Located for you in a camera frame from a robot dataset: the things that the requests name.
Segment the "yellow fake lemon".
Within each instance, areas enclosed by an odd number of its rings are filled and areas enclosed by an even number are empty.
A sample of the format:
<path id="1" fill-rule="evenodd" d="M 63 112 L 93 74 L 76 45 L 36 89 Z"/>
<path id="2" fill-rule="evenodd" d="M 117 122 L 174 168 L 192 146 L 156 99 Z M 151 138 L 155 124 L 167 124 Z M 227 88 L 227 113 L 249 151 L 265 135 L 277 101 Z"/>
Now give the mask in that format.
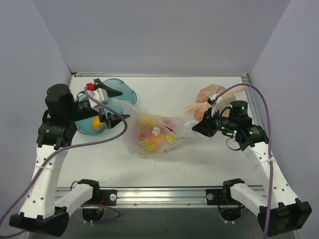
<path id="1" fill-rule="evenodd" d="M 139 121 L 141 124 L 146 125 L 147 127 L 156 126 L 157 119 L 148 114 L 142 114 L 139 116 Z"/>

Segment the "red fake apple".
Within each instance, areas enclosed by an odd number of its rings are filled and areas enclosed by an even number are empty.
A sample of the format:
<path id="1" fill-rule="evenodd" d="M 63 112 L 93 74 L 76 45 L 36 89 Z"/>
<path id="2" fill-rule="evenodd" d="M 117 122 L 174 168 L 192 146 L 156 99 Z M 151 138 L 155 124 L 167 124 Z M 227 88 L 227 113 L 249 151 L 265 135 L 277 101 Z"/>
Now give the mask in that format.
<path id="1" fill-rule="evenodd" d="M 135 129 L 135 137 L 138 141 L 149 139 L 152 135 L 152 131 L 145 124 L 139 124 Z"/>
<path id="2" fill-rule="evenodd" d="M 173 132 L 173 129 L 172 129 L 172 127 L 171 127 L 171 121 L 170 121 L 170 120 L 164 119 L 164 120 L 163 120 L 163 123 L 165 124 L 165 127 L 166 127 L 169 131 Z"/>

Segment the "clear printed plastic bag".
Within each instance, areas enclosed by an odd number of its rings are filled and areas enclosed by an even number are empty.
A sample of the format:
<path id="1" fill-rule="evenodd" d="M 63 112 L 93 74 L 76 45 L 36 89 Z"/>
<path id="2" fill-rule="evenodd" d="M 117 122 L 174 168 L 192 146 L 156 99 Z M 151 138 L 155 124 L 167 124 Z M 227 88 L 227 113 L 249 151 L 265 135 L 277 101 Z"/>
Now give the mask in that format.
<path id="1" fill-rule="evenodd" d="M 192 127 L 199 123 L 199 120 L 194 117 L 164 117 L 160 115 L 154 115 L 147 110 L 142 110 L 135 107 L 131 103 L 122 100 L 114 100 L 115 106 L 121 106 L 124 110 L 124 114 L 129 115 L 126 119 L 127 130 L 123 135 L 123 141 L 125 147 L 131 153 L 139 154 L 160 154 L 168 153 L 172 149 L 179 147 L 185 140 L 191 138 L 194 135 Z M 164 134 L 165 142 L 158 150 L 152 153 L 144 152 L 144 148 L 151 144 L 150 138 L 138 141 L 135 137 L 135 129 L 140 124 L 139 116 L 142 114 L 148 114 L 157 119 L 157 125 L 149 127 L 152 131 L 152 135 Z M 169 131 L 165 124 L 164 119 L 171 121 L 171 127 L 173 132 Z"/>

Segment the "orange yellow fake mango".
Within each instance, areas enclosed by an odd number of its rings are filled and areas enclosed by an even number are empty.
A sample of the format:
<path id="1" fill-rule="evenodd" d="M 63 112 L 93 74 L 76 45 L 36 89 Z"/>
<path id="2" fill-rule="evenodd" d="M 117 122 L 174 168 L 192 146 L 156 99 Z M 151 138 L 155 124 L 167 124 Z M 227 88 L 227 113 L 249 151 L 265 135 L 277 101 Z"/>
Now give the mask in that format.
<path id="1" fill-rule="evenodd" d="M 157 136 L 151 135 L 150 136 L 151 144 L 144 148 L 144 152 L 152 153 L 158 150 L 165 142 L 164 134 L 159 134 Z"/>

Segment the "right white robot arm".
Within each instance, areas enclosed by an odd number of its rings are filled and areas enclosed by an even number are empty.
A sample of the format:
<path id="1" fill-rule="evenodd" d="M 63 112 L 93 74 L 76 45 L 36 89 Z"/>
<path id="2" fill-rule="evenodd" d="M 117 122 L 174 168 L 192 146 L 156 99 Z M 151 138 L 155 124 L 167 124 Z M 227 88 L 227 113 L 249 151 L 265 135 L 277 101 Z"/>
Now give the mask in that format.
<path id="1" fill-rule="evenodd" d="M 232 101 L 227 117 L 209 108 L 192 129 L 207 137 L 220 131 L 234 139 L 268 193 L 266 197 L 262 197 L 249 188 L 244 180 L 231 179 L 223 182 L 217 202 L 238 202 L 243 205 L 257 217 L 260 228 L 268 237 L 303 227 L 312 208 L 309 202 L 300 200 L 289 186 L 275 158 L 269 156 L 270 140 L 261 126 L 253 124 L 246 101 Z"/>

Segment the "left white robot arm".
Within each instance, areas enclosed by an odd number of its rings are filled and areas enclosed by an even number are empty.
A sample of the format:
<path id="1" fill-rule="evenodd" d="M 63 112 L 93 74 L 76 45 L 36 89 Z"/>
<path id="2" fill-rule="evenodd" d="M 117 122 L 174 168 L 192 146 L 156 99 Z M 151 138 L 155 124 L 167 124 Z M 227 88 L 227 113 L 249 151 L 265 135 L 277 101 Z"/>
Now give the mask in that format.
<path id="1" fill-rule="evenodd" d="M 108 128 L 126 122 L 122 115 L 108 106 L 110 98 L 121 91 L 95 79 L 86 84 L 87 99 L 74 99 L 66 84 L 48 88 L 45 98 L 47 109 L 42 117 L 36 141 L 36 163 L 32 181 L 19 197 L 23 205 L 10 216 L 9 225 L 21 233 L 34 232 L 59 237 L 65 232 L 70 216 L 82 206 L 99 205 L 100 185 L 97 181 L 82 179 L 61 199 L 55 192 L 65 157 L 77 131 L 76 122 L 97 117 Z"/>

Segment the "small orange fake fruit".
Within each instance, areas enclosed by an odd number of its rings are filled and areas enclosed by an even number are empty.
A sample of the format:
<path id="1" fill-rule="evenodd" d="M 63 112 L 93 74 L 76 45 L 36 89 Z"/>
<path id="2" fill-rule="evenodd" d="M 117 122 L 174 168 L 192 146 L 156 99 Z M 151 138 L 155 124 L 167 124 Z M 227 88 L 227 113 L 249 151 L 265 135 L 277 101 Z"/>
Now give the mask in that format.
<path id="1" fill-rule="evenodd" d="M 91 123 L 93 130 L 98 130 L 99 128 L 101 128 L 104 125 L 105 125 L 105 122 L 101 122 L 99 117 L 93 118 L 92 123 Z"/>

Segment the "orange tied plastic bag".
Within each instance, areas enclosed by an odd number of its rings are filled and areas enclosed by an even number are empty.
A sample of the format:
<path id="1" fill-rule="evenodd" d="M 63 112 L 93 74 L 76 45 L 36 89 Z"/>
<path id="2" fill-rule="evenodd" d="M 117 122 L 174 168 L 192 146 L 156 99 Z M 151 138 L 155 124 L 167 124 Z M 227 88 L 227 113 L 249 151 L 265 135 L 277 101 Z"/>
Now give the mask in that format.
<path id="1" fill-rule="evenodd" d="M 195 103 L 184 108 L 186 115 L 193 114 L 198 120 L 203 119 L 204 113 L 212 108 L 214 112 L 219 111 L 222 116 L 228 116 L 227 107 L 232 101 L 237 100 L 236 95 L 246 90 L 246 86 L 237 86 L 220 97 L 222 92 L 226 90 L 224 86 L 211 84 L 199 91 L 196 96 Z"/>

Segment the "front aluminium rail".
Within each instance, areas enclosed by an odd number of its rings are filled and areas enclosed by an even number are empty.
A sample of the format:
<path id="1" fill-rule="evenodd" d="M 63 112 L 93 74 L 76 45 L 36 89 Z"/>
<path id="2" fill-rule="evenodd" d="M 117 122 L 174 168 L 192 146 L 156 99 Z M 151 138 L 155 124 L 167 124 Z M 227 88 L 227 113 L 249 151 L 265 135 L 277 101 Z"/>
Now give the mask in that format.
<path id="1" fill-rule="evenodd" d="M 114 208 L 205 208 L 251 206 L 252 196 L 264 203 L 264 190 L 253 185 L 249 198 L 230 198 L 221 186 L 192 187 L 102 187 L 98 204 Z"/>

